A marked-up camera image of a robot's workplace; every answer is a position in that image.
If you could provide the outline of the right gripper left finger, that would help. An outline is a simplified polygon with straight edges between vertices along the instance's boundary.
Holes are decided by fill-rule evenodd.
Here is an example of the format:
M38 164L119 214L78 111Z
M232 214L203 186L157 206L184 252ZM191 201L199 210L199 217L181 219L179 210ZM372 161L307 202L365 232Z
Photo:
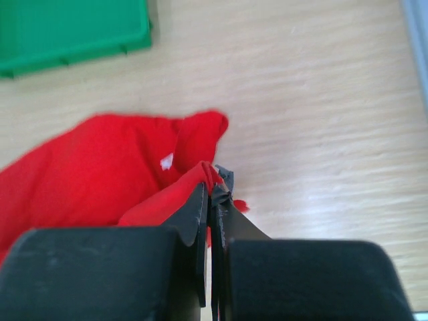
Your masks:
M1 266L2 320L199 320L209 197L155 227L32 229Z

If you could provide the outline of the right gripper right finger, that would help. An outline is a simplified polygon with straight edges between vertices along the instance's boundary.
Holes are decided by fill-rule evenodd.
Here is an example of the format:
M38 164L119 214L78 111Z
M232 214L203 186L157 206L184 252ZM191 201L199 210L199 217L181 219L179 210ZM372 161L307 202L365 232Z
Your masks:
M231 171L211 195L214 320L412 320L395 267L359 240L272 239L233 202Z

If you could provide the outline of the red t shirt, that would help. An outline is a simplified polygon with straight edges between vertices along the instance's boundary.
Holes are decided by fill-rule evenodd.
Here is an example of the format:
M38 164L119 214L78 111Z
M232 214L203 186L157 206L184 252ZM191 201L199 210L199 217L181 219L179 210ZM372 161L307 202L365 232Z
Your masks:
M1 255L35 228L164 223L198 184L225 182L213 160L228 124L101 114L31 150L1 171Z

